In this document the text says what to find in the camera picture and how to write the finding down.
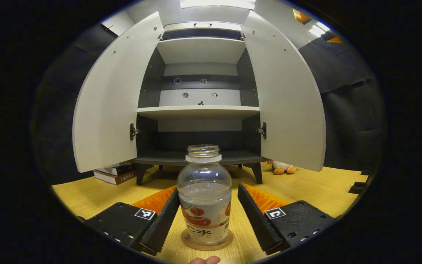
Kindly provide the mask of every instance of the finger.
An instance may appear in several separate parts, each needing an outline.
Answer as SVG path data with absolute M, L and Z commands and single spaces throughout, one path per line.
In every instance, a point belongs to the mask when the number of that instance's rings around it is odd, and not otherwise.
M 221 261 L 221 259 L 219 257 L 212 256 L 212 257 L 208 257 L 206 259 L 206 264 L 218 264 L 219 261 Z
M 201 257 L 197 257 L 194 258 L 190 264 L 207 264 L 206 261 L 204 259 L 202 259 Z

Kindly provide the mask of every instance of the black curtain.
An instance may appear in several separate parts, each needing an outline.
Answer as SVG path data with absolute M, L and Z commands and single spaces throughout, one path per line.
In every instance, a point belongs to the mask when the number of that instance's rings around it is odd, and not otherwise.
M 319 37 L 299 49 L 317 82 L 326 122 L 324 166 L 372 170 L 386 134 L 384 101 L 373 73 L 345 43 Z
M 37 87 L 30 137 L 37 167 L 48 184 L 91 177 L 77 171 L 72 126 L 77 96 L 90 68 L 117 35 L 103 25 L 88 28 L 45 71 Z

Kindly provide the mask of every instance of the bottle label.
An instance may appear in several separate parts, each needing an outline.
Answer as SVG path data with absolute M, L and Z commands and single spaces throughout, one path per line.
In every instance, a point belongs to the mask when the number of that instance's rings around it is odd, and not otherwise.
M 229 231 L 231 195 L 213 205 L 191 204 L 180 199 L 189 238 L 199 244 L 219 244 Z

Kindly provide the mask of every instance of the cork coaster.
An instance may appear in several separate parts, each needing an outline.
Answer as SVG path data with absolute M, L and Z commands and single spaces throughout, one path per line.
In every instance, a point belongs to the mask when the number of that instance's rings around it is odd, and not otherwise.
M 183 230 L 180 237 L 182 239 L 182 242 L 187 247 L 200 250 L 200 251 L 213 251 L 213 250 L 223 249 L 229 246 L 229 244 L 234 240 L 234 234 L 231 230 L 229 230 L 229 233 L 227 233 L 227 237 L 226 237 L 226 240 L 224 240 L 224 242 L 221 242 L 221 244 L 214 245 L 214 246 L 203 246 L 203 245 L 198 245 L 192 242 L 191 240 L 189 240 L 190 238 L 189 238 L 188 229 Z

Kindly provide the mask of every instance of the cabinet leg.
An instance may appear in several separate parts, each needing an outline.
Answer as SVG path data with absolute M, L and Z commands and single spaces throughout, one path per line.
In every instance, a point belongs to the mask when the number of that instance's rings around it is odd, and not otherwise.
M 263 178 L 262 178 L 262 166 L 260 162 L 256 163 L 249 163 L 249 164 L 243 164 L 245 167 L 251 168 L 253 171 L 253 175 L 255 175 L 256 183 L 262 184 Z
M 154 165 L 150 164 L 139 164 L 137 169 L 137 175 L 136 175 L 136 184 L 142 185 L 142 179 L 144 178 L 144 173 L 146 172 L 146 169 L 152 168 Z

